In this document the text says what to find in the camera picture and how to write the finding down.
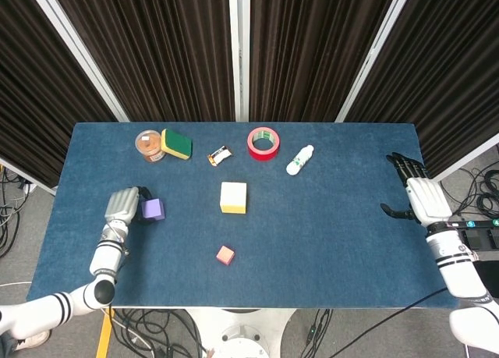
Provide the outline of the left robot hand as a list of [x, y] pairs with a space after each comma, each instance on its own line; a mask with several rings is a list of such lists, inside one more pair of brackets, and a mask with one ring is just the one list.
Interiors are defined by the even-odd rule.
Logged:
[[108, 201], [104, 219], [106, 222], [121, 221], [126, 225], [132, 222], [150, 224], [153, 218], [147, 218], [142, 203], [152, 200], [152, 194], [145, 186], [133, 186], [114, 192]]

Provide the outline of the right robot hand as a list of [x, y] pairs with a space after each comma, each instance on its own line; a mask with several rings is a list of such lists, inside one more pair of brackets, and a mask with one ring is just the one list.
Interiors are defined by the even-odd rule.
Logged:
[[395, 167], [409, 199], [410, 208], [395, 211], [380, 204], [383, 212], [391, 218], [414, 220], [423, 227], [448, 222], [452, 211], [441, 185], [430, 178], [426, 167], [416, 159], [392, 152], [386, 159]]

